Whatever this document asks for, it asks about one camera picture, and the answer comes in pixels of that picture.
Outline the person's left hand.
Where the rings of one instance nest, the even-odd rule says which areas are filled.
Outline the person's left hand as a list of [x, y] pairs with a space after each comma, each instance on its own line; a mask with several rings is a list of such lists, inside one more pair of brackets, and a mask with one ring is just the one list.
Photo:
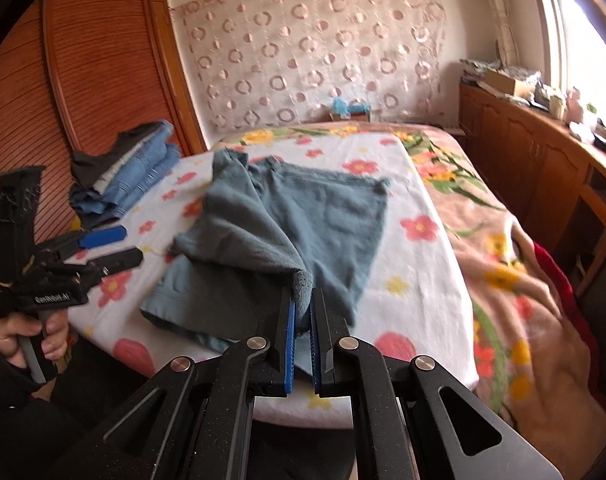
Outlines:
[[26, 368], [26, 358], [20, 348], [19, 337], [44, 335], [42, 350], [49, 361], [56, 362], [66, 353], [69, 333], [68, 313], [55, 311], [49, 315], [45, 324], [22, 313], [12, 313], [0, 318], [0, 354], [10, 364]]

